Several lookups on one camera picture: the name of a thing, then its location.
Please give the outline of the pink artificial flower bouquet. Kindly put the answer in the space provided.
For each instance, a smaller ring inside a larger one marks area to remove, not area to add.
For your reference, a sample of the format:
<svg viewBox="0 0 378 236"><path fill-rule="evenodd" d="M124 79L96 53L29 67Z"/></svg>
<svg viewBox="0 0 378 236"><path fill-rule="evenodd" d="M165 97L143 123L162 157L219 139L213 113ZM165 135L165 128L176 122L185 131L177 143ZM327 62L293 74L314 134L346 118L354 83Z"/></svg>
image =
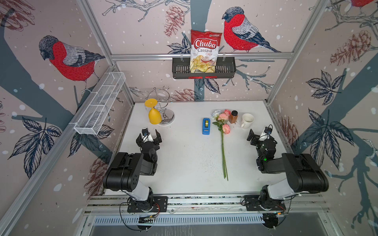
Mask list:
<svg viewBox="0 0 378 236"><path fill-rule="evenodd" d="M212 114L212 119L214 120L212 124L214 124L218 131L221 134L221 154L222 154L222 170L223 170L223 178L228 181L228 171L226 165L226 158L225 158L225 151L224 151L224 136L230 133L230 126L228 124L229 116L231 112L229 110L216 110Z"/></svg>

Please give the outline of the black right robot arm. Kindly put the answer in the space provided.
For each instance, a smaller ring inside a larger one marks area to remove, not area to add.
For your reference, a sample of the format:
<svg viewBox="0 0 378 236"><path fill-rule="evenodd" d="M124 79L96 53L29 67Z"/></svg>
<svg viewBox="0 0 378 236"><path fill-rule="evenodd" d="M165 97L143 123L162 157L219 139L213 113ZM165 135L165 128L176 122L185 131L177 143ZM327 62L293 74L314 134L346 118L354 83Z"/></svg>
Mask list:
<svg viewBox="0 0 378 236"><path fill-rule="evenodd" d="M326 192L329 182L324 172L309 154L282 153L276 158L278 142L271 136L272 129L266 127L261 135L250 130L247 141L254 147L258 157L257 167L263 174L285 174L285 179L265 185L260 191L260 201L278 201L298 194Z"/></svg>

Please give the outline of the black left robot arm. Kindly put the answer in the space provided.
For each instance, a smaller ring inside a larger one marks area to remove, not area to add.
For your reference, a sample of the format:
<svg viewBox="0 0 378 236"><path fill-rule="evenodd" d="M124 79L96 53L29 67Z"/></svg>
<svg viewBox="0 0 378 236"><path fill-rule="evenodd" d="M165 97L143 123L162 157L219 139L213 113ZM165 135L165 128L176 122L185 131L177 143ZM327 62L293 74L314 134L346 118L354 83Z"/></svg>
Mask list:
<svg viewBox="0 0 378 236"><path fill-rule="evenodd" d="M153 176L158 166L157 151L162 142L156 131L153 137L148 128L142 130L136 139L139 152L118 152L103 177L104 189L121 191L137 203L153 202L153 191L144 185L139 177Z"/></svg>

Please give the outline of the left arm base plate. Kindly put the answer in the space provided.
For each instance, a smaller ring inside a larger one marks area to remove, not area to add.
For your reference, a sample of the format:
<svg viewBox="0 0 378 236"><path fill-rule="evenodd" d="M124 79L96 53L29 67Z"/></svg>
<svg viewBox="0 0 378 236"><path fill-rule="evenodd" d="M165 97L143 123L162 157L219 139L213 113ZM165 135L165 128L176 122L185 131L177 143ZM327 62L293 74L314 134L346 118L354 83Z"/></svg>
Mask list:
<svg viewBox="0 0 378 236"><path fill-rule="evenodd" d="M128 213L159 213L166 212L168 197L154 196L149 197L146 201L137 201L130 197L128 200Z"/></svg>

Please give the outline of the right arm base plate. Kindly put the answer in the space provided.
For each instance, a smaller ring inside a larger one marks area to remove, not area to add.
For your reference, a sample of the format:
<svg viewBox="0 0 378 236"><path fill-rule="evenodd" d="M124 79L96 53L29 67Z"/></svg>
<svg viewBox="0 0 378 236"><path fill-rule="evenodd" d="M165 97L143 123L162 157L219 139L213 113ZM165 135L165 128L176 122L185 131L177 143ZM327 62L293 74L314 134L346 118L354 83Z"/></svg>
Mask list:
<svg viewBox="0 0 378 236"><path fill-rule="evenodd" d="M283 200L273 200L269 197L262 199L258 195L245 195L243 205L246 207L247 211L286 211Z"/></svg>

